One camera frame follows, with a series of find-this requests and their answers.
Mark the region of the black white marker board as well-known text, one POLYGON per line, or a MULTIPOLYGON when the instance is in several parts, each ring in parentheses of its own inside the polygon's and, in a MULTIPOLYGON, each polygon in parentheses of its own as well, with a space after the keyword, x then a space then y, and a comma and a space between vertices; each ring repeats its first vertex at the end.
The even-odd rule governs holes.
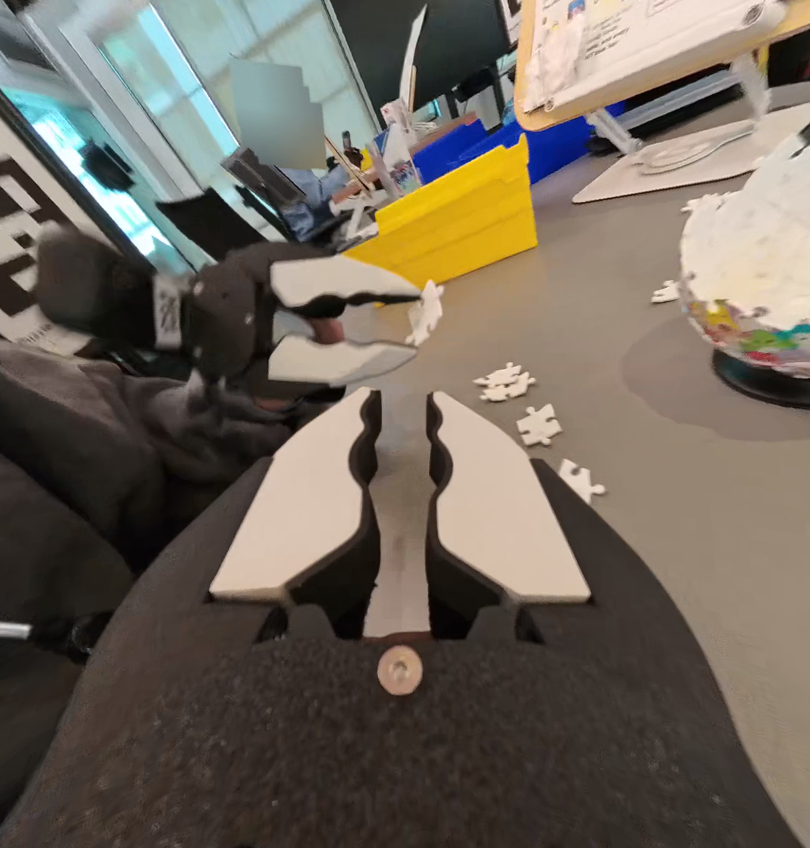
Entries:
POLYGON ((91 337, 40 311, 37 241, 46 225, 77 227, 136 258, 132 242, 0 89, 0 338, 55 355, 95 357, 91 337))

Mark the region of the black office chair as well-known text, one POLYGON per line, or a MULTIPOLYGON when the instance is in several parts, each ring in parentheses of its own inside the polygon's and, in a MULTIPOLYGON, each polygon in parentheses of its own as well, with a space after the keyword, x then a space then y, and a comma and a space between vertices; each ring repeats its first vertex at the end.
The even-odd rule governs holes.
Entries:
POLYGON ((156 201, 155 207, 187 240, 218 263, 234 252, 268 242, 213 188, 196 197, 156 201))

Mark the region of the partly built white puzzle ball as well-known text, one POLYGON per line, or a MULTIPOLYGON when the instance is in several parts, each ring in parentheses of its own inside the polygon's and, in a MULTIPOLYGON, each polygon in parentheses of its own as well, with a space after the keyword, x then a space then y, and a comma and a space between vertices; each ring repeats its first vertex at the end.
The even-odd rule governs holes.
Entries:
POLYGON ((689 323, 740 365, 810 380, 810 126, 739 190, 684 210, 677 282, 689 323))

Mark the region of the printed paper sheet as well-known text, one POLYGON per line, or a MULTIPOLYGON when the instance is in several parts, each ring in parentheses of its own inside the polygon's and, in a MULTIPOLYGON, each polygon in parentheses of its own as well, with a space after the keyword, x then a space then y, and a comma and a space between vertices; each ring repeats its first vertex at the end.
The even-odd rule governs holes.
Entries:
POLYGON ((773 29, 784 11, 769 2, 535 2, 525 109, 773 29))

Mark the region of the yellow plastic bin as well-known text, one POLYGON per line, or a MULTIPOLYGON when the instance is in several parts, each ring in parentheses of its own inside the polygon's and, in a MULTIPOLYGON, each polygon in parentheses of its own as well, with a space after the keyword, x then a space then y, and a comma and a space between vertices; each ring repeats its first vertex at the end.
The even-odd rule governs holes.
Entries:
POLYGON ((452 281, 538 246, 525 136, 381 209, 378 234, 347 257, 417 288, 452 281))

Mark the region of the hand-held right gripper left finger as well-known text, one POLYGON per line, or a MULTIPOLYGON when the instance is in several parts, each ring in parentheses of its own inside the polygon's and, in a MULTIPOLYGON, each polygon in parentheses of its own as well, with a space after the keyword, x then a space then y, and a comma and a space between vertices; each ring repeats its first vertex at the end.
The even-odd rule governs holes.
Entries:
POLYGON ((359 388, 280 448, 210 584, 213 599, 351 610, 378 577, 370 483, 381 394, 359 388))

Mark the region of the black computer monitor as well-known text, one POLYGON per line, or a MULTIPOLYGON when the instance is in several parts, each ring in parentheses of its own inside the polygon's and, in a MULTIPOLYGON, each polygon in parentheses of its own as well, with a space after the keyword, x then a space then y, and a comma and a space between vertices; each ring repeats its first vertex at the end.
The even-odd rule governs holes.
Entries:
POLYGON ((358 76, 376 113, 399 98, 402 76, 417 70, 417 109, 451 93, 508 54, 494 1, 333 1, 358 76))

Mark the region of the wooden document board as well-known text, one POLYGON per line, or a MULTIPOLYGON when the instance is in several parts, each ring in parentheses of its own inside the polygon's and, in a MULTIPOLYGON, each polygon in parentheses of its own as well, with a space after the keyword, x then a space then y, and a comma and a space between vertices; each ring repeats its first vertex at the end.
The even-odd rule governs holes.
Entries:
POLYGON ((608 86, 596 91, 590 91, 585 96, 571 102, 554 105, 549 101, 544 107, 531 111, 525 109, 526 69, 533 45, 535 25, 535 2, 521 3, 520 28, 517 43, 516 80, 514 86, 514 111, 517 122, 529 132, 540 132, 554 125, 559 125, 576 118, 583 117, 595 111, 609 107, 617 102, 638 101, 661 96, 668 89, 679 87, 683 80, 700 76, 709 69, 730 64, 733 60, 750 53, 771 40, 771 36, 785 21, 789 12, 789 2, 771 1, 732 1, 732 2, 769 2, 782 6, 785 11, 778 24, 773 29, 767 29, 744 37, 738 41, 725 40, 711 48, 682 59, 669 61, 637 73, 622 80, 616 80, 608 86))

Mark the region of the blue plastic bin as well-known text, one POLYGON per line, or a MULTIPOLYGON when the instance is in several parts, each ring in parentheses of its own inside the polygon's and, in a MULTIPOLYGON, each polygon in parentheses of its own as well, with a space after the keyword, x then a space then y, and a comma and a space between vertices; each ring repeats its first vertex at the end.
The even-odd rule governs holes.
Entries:
POLYGON ((521 136, 528 144, 529 183, 535 185, 587 154, 592 127, 583 117, 540 132, 528 132, 516 121, 488 132, 479 119, 452 129, 412 154, 424 184, 468 164, 499 146, 512 148, 521 136))

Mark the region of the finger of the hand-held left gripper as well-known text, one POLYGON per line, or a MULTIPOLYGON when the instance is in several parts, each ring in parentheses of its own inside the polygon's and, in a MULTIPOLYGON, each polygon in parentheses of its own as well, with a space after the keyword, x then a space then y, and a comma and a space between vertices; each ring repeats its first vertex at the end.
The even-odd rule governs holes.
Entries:
POLYGON ((411 303, 422 294, 396 273, 344 255, 273 263, 270 288, 294 314, 342 314, 368 303, 411 303))
POLYGON ((417 354, 418 348, 407 344, 345 340, 323 345, 304 335, 289 334, 269 357, 268 377, 275 382, 346 387, 395 371, 417 354))

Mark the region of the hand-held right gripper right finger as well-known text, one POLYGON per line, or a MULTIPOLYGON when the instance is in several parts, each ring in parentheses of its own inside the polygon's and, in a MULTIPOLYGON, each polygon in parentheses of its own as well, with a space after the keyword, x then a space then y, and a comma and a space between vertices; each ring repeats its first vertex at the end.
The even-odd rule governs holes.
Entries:
POLYGON ((428 396, 430 594, 454 610, 591 596, 525 451, 449 394, 428 396))

